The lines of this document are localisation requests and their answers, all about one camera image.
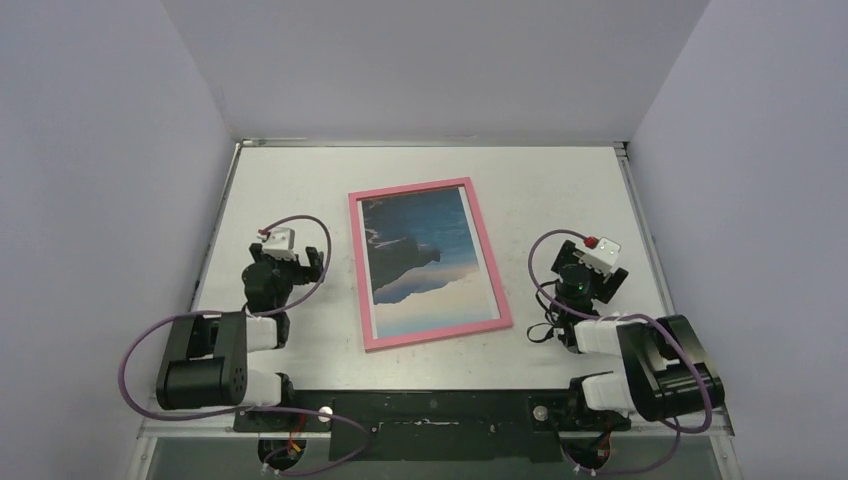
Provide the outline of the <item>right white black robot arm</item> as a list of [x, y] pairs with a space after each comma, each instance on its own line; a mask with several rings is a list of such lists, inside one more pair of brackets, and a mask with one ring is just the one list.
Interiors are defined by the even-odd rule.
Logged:
[[618, 244], [590, 237], [565, 241], [551, 267], [556, 278], [548, 309], [551, 335], [575, 354], [599, 354], [621, 361], [619, 371], [573, 382], [577, 394], [565, 402], [568, 421], [588, 429], [605, 411], [636, 413], [649, 421], [707, 411], [725, 403], [723, 382], [683, 315], [654, 322], [627, 314], [603, 317], [607, 304], [627, 279], [615, 266]]

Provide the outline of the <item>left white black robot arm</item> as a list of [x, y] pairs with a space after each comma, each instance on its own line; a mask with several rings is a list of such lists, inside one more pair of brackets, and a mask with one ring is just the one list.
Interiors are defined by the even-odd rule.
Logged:
[[246, 303], [240, 310], [187, 314], [173, 322], [156, 399], [166, 411], [259, 407], [262, 421], [282, 431], [298, 417], [292, 380], [249, 367], [248, 355], [285, 347], [291, 322], [283, 308], [296, 286], [319, 283], [325, 254], [309, 246], [303, 265], [291, 251], [273, 253], [257, 243], [250, 253], [253, 262], [241, 274]]

